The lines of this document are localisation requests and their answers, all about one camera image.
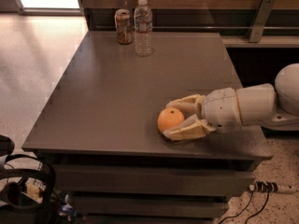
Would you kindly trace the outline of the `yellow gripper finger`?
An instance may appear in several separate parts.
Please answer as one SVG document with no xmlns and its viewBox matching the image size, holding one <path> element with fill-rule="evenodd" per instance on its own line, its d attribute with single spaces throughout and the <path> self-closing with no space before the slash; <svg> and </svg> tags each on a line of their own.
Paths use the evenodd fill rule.
<svg viewBox="0 0 299 224">
<path fill-rule="evenodd" d="M 205 95 L 194 94 L 170 101 L 165 107 L 173 107 L 188 114 L 200 114 L 205 98 Z"/>
<path fill-rule="evenodd" d="M 215 131 L 216 128 L 206 119 L 192 115 L 181 124 L 163 131 L 163 135 L 171 141 L 181 141 L 203 138 Z"/>
</svg>

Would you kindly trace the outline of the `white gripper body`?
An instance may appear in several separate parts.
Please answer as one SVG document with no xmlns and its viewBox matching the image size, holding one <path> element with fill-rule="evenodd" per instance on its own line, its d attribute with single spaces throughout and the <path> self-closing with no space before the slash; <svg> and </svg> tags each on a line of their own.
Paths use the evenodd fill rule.
<svg viewBox="0 0 299 224">
<path fill-rule="evenodd" d="M 232 88 L 211 92 L 202 103 L 202 117 L 218 133 L 230 133 L 241 128 L 236 92 Z"/>
</svg>

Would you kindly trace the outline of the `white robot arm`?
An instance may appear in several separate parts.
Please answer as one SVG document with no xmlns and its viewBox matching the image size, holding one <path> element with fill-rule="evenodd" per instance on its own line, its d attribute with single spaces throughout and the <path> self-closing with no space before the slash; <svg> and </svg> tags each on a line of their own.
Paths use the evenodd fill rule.
<svg viewBox="0 0 299 224">
<path fill-rule="evenodd" d="M 299 129 L 299 64 L 284 67 L 273 85 L 214 90 L 169 102 L 158 118 L 158 129 L 172 141 L 229 133 L 247 126 L 270 130 Z"/>
</svg>

